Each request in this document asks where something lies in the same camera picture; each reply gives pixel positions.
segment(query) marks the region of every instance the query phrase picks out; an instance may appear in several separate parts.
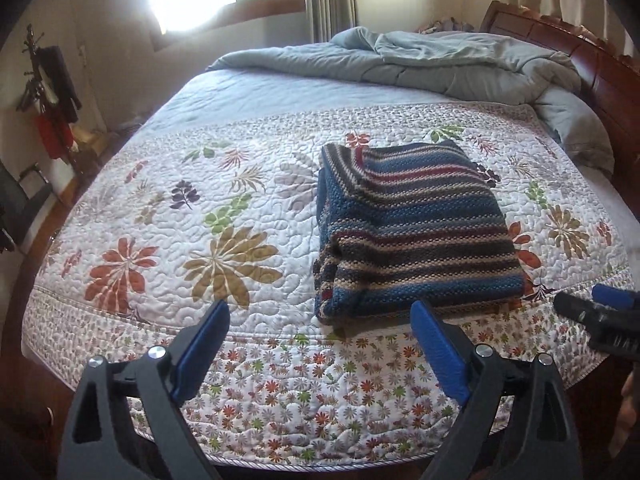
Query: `striped knitted blanket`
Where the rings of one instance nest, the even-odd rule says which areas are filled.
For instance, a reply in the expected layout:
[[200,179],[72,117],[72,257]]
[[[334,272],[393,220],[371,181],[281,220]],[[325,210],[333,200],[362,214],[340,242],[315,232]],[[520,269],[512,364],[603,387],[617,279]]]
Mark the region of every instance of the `striped knitted blanket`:
[[392,316],[426,298],[477,312],[522,295],[523,273],[493,193],[451,140],[322,148],[315,311],[335,324]]

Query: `chair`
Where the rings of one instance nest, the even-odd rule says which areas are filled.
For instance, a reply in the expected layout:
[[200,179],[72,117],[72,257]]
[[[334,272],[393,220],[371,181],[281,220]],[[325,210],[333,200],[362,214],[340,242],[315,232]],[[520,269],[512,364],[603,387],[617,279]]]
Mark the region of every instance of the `chair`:
[[[29,198],[20,183],[28,174],[34,172],[40,176],[44,186]],[[37,164],[28,167],[20,174],[18,180],[15,180],[4,164],[0,162],[0,230],[6,235],[0,236],[0,252],[4,249],[13,251],[11,242],[20,250],[20,244],[24,241],[29,227],[50,194],[53,194],[62,204],[62,200],[53,191],[53,186],[42,174]]]

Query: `white quilt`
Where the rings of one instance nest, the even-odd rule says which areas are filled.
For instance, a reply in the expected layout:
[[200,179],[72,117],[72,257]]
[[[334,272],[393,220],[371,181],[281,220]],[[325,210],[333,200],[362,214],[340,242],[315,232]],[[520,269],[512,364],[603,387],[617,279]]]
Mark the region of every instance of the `white quilt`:
[[[459,319],[475,342],[551,353],[567,385],[602,356],[552,310],[559,290],[632,286],[605,209],[527,105],[378,105],[136,136],[73,209],[36,279],[25,342],[75,386],[86,359],[133,359],[227,298],[231,328],[183,413],[219,463],[336,469],[425,456],[457,407],[406,325],[332,332],[313,316],[320,147],[454,139],[494,185],[527,291]],[[508,403],[495,428],[508,418]],[[132,412],[148,434],[140,402]]]

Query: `red cloth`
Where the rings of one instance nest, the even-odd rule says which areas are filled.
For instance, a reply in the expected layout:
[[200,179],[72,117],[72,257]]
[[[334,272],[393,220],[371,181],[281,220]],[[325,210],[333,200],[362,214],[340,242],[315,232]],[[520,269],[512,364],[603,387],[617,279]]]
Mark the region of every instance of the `red cloth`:
[[74,136],[60,110],[40,114],[35,118],[35,123],[50,158],[66,157],[74,143]]

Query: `metal screw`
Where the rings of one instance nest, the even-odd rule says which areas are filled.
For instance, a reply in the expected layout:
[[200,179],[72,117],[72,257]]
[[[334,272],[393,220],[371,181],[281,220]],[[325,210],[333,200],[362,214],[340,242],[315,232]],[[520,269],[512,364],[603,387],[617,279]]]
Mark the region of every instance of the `metal screw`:
[[166,354],[166,348],[164,346],[152,346],[147,353],[152,359],[160,359]]
[[494,354],[494,349],[489,345],[478,345],[476,346],[476,354],[480,357],[491,357]]
[[103,362],[104,362],[104,357],[102,357],[101,355],[94,355],[93,357],[89,357],[89,360],[87,361],[87,364],[91,368],[97,368]]
[[554,363],[554,359],[549,354],[540,354],[538,361],[545,366],[551,366]]

